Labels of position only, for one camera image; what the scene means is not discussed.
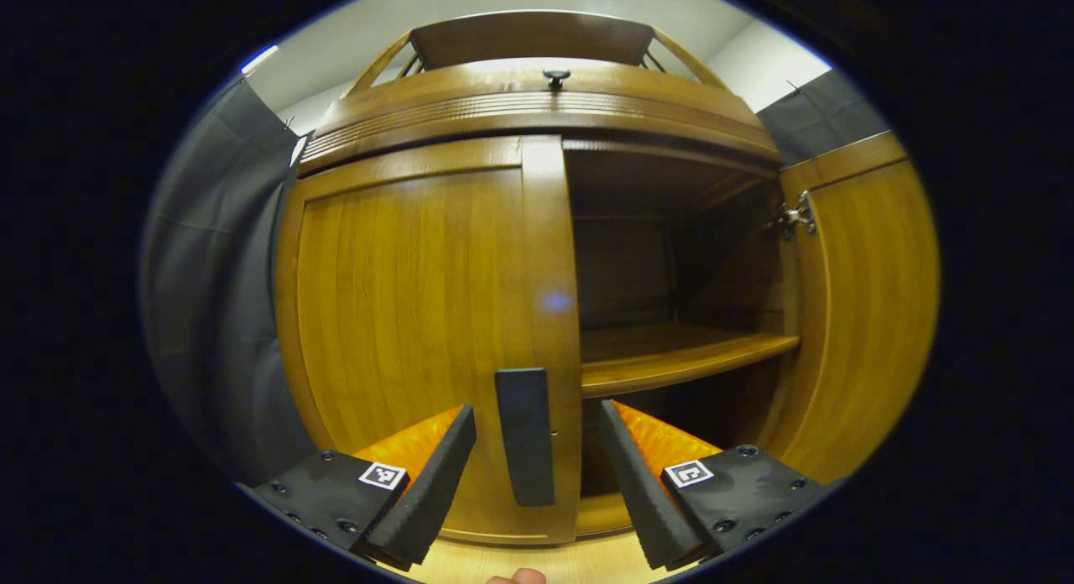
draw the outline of ceiling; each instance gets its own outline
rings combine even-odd
[[[259,64],[250,86],[273,111],[355,78],[408,29],[503,10],[574,10],[615,15],[664,30],[709,61],[752,16],[722,0],[352,0],[279,41],[279,52]],[[690,75],[655,45],[668,72]],[[403,64],[406,53],[391,65]]]

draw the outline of door hinge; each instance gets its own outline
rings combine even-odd
[[[769,221],[764,229],[779,229],[783,232],[784,240],[795,239],[795,225],[801,224],[806,228],[806,233],[810,236],[816,235],[816,221],[813,221],[813,209],[810,208],[809,190],[798,194],[798,206],[790,209],[784,202],[775,210],[775,220]]]

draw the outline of black knob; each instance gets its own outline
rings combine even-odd
[[[563,79],[570,78],[570,71],[545,71],[545,78],[549,87],[563,88]]]

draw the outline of open cabinet door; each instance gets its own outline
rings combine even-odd
[[[477,443],[441,535],[575,538],[581,392],[558,136],[405,149],[295,184],[279,236],[284,365],[320,448],[354,453],[474,406]],[[516,503],[495,374],[543,367],[554,503]]]
[[[780,182],[792,208],[807,191],[816,229],[795,228],[800,353],[761,442],[830,483],[872,454],[917,386],[938,312],[935,231],[889,132],[796,164]]]

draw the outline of gray curtain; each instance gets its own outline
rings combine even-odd
[[[890,129],[842,72],[798,88],[757,113],[786,166]]]
[[[287,385],[273,307],[296,141],[235,78],[165,166],[140,254],[145,340],[164,394],[209,457],[248,485],[316,450]]]

